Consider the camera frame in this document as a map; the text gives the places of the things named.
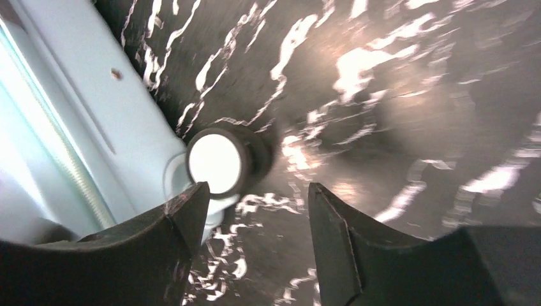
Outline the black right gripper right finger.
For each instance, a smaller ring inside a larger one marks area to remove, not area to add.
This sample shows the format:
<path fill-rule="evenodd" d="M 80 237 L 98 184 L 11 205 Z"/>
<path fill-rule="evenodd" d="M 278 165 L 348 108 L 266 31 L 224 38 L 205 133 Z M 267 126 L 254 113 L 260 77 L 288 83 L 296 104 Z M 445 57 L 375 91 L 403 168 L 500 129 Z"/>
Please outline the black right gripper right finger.
<path fill-rule="evenodd" d="M 465 226 L 433 241 L 309 185 L 322 305 L 539 305 L 540 228 Z"/>

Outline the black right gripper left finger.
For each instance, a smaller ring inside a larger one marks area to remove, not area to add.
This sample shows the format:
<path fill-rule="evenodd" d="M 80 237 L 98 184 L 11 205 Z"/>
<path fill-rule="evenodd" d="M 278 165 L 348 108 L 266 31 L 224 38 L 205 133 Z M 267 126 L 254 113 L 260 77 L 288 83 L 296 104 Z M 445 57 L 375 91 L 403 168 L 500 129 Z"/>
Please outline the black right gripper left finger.
<path fill-rule="evenodd" d="M 209 186 L 77 242 L 1 242 L 2 305 L 181 305 Z"/>

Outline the light blue suitcase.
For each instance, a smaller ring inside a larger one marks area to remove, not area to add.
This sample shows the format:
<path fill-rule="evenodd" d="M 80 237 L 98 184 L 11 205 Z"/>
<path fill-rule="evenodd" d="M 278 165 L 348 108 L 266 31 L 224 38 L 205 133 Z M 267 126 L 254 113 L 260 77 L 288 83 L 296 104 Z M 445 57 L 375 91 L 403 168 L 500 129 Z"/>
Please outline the light blue suitcase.
<path fill-rule="evenodd" d="M 1 2 L 1 238 L 84 237 L 190 188 L 187 150 L 90 1 Z M 204 238 L 239 195 L 212 199 Z"/>

